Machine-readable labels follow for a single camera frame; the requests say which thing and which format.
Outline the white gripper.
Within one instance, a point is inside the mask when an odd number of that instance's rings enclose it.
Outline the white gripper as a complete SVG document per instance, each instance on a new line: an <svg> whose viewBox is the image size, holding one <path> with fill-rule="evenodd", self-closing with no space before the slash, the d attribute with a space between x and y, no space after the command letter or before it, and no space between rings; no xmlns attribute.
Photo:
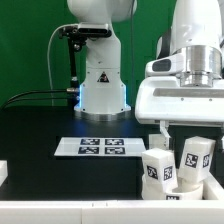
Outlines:
<svg viewBox="0 0 224 224"><path fill-rule="evenodd" d="M139 87L135 117L141 124L159 124L170 148L170 125L222 126L224 124L224 80L212 88L181 87L173 76L148 77Z"/></svg>

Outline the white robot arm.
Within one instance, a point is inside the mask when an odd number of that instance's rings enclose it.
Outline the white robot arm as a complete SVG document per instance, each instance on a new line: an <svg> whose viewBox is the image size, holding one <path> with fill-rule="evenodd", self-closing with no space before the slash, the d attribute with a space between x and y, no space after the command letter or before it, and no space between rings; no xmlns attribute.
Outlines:
<svg viewBox="0 0 224 224"><path fill-rule="evenodd" d="M118 115L130 109L120 79L121 44L112 23L131 16L136 0L67 0L87 36L86 78L76 111ZM177 0L171 30L157 45L157 59L146 64L135 116L158 124L224 126L224 68L221 37L224 2Z"/></svg>

